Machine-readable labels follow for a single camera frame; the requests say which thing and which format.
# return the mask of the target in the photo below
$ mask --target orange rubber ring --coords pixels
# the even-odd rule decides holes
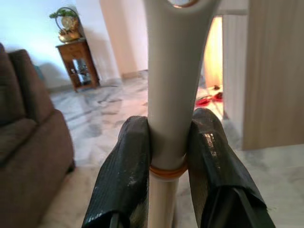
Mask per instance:
[[[188,169],[187,163],[184,164],[177,170],[161,170],[150,166],[150,171],[157,177],[165,179],[175,179],[180,177]]]

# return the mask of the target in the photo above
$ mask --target small wooden table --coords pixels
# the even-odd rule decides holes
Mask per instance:
[[[66,66],[75,92],[80,88],[96,88],[99,85],[99,79],[86,39],[82,38],[56,47]],[[77,69],[74,64],[75,60],[84,61],[85,69]]]

